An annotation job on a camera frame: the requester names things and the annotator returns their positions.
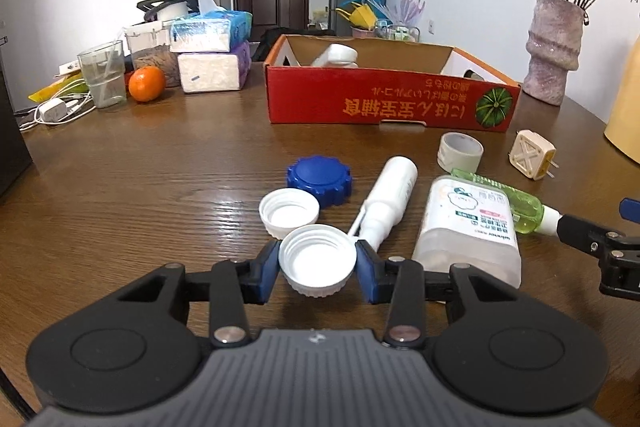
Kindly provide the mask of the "purple tissue pack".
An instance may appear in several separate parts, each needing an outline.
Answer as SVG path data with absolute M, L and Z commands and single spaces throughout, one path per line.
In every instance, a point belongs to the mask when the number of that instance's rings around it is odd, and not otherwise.
M 184 93 L 240 91 L 252 66 L 250 44 L 228 53 L 181 53 L 178 65 Z

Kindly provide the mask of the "small white bottle cap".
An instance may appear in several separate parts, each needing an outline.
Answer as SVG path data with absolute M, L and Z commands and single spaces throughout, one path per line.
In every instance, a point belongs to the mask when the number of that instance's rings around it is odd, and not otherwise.
M 265 195 L 258 212 L 267 233 L 275 239 L 284 239 L 293 230 L 313 225 L 318 220 L 320 204 L 308 192 L 285 187 Z

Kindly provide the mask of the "orange fruit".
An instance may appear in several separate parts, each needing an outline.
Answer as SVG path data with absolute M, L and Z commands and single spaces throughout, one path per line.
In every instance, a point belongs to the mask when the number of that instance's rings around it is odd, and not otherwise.
M 156 66 L 144 66 L 137 69 L 130 77 L 128 91 L 131 98 L 138 103 L 155 101 L 165 91 L 166 77 Z

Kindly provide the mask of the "white tape roll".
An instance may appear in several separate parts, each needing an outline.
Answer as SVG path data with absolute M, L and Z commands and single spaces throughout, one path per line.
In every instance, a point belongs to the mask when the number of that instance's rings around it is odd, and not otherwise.
M 454 169 L 476 173 L 484 154 L 484 146 L 471 135 L 446 132 L 440 137 L 437 164 L 452 173 Z

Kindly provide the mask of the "clear food container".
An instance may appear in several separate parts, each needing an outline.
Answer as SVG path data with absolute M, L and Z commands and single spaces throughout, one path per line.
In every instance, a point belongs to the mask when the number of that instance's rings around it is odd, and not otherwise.
M 125 29 L 125 37 L 135 69 L 146 66 L 159 68 L 165 75 L 166 86 L 180 86 L 178 54 L 170 48 L 171 23 L 157 20 Z

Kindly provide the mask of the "large white bottle cap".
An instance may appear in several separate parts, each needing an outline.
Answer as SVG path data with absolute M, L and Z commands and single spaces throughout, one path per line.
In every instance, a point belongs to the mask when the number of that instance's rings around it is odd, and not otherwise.
M 311 298 L 340 291 L 357 260 L 356 237 L 329 225 L 305 225 L 285 236 L 279 265 L 294 291 Z

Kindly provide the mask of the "blue scalloped lid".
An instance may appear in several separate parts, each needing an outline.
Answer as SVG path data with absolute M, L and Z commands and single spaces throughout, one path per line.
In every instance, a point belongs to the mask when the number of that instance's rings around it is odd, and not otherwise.
M 286 169 L 286 185 L 308 192 L 324 209 L 343 205 L 352 195 L 352 173 L 334 157 L 303 157 Z

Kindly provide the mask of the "yellow rounded object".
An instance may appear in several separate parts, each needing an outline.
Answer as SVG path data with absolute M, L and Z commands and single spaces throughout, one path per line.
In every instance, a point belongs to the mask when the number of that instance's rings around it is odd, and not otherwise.
M 640 38 L 628 56 L 604 136 L 636 164 L 640 162 Z

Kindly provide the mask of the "blue tissue pack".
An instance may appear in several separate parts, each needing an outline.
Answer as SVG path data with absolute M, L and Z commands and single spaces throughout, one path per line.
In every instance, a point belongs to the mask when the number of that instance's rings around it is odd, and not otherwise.
M 170 50 L 174 53 L 228 53 L 250 38 L 253 15 L 219 10 L 174 20 Z

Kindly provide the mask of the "white spray tube bottle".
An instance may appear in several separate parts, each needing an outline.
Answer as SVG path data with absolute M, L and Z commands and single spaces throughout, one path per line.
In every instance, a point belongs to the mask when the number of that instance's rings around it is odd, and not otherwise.
M 418 168 L 411 159 L 394 156 L 386 161 L 348 234 L 378 251 L 404 217 L 417 177 Z

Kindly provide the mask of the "metal trolley with bottles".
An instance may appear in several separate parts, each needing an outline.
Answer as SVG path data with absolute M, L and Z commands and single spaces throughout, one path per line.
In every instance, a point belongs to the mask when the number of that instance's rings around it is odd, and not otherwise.
M 419 42 L 420 29 L 403 24 L 393 24 L 390 20 L 378 20 L 374 26 L 378 38 L 393 41 Z

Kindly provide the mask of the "pink textured vase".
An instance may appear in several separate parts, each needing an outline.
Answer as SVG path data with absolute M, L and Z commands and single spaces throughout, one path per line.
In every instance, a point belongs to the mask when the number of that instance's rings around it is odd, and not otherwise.
M 578 69 L 585 11 L 564 0 L 536 0 L 525 49 L 530 55 L 524 92 L 560 106 L 569 72 Z

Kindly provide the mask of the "white bottle in box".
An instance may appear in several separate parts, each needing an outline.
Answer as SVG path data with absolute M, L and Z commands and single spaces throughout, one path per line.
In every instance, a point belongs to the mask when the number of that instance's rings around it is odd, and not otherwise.
M 358 52 L 344 44 L 331 43 L 311 63 L 311 67 L 356 67 Z

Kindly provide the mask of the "white labelled bottle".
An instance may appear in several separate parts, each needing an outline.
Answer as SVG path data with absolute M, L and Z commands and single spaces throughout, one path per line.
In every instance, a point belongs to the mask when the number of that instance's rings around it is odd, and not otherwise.
M 435 179 L 412 259 L 442 273 L 467 263 L 520 287 L 522 259 L 506 194 L 455 176 Z

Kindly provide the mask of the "clear plastic cup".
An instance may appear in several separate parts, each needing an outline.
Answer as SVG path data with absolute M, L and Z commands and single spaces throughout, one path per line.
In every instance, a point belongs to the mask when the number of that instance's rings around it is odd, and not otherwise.
M 77 55 L 93 104 L 104 109 L 126 101 L 124 47 L 120 40 L 95 46 Z

